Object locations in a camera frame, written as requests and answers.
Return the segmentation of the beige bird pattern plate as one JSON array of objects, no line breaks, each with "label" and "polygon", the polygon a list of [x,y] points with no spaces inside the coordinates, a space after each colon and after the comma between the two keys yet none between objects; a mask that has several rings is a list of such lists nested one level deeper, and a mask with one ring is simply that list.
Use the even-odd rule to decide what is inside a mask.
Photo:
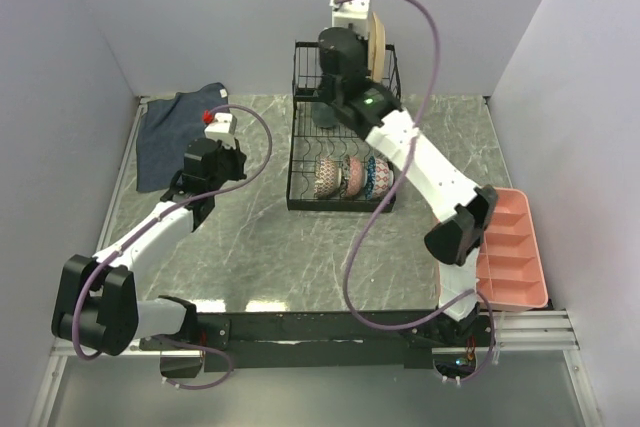
[{"label": "beige bird pattern plate", "polygon": [[368,69],[374,82],[380,83],[384,75],[386,31],[379,16],[371,13],[368,38]]}]

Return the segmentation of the blue grey ceramic mug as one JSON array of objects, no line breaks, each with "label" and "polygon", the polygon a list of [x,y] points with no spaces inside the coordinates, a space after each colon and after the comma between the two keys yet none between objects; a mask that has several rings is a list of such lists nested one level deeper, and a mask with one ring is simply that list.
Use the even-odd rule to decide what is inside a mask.
[{"label": "blue grey ceramic mug", "polygon": [[333,109],[318,100],[311,103],[311,118],[314,124],[321,129],[333,129],[339,124]]}]

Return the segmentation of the blue scale pattern bowl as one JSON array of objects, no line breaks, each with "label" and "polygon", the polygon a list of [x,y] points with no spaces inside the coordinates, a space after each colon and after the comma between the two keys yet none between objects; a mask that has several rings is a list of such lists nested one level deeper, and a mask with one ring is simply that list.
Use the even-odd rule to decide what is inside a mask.
[{"label": "blue scale pattern bowl", "polygon": [[314,196],[329,198],[336,194],[342,182],[342,168],[339,161],[323,157],[315,166]]}]

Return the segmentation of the pink floral leaf-pattern bowl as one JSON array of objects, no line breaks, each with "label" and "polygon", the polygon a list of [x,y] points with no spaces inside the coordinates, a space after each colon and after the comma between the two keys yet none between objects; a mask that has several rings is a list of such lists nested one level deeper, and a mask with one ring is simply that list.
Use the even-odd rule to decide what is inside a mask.
[{"label": "pink floral leaf-pattern bowl", "polygon": [[340,192],[343,198],[353,198],[360,194],[365,184],[363,162],[355,156],[347,155],[342,160]]}]

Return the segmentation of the blue patterned bowl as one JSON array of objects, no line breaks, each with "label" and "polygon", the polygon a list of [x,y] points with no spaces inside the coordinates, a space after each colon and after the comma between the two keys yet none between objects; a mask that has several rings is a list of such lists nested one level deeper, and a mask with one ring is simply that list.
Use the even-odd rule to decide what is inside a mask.
[{"label": "blue patterned bowl", "polygon": [[389,163],[380,157],[371,156],[366,163],[366,182],[364,196],[366,200],[383,198],[394,183],[394,172]]}]

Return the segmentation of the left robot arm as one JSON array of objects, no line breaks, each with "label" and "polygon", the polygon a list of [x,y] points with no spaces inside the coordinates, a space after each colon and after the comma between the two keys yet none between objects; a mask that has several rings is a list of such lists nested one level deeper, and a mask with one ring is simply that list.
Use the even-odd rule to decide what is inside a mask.
[{"label": "left robot arm", "polygon": [[215,207],[226,182],[245,179],[246,156],[238,141],[199,138],[152,212],[113,245],[65,263],[51,330],[72,342],[76,355],[92,360],[116,356],[135,339],[165,336],[176,348],[200,335],[193,303],[172,296],[141,301],[137,281],[168,251],[195,232]]}]

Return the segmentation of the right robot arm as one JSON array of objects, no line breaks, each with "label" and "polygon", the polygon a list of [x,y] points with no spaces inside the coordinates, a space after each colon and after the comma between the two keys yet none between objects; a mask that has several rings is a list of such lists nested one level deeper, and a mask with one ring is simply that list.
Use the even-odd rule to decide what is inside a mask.
[{"label": "right robot arm", "polygon": [[318,37],[321,100],[338,121],[393,163],[430,206],[437,224],[424,237],[439,268],[440,338],[460,345],[473,332],[476,263],[498,194],[460,172],[415,126],[387,87],[367,76],[366,48],[350,29],[330,27]]}]

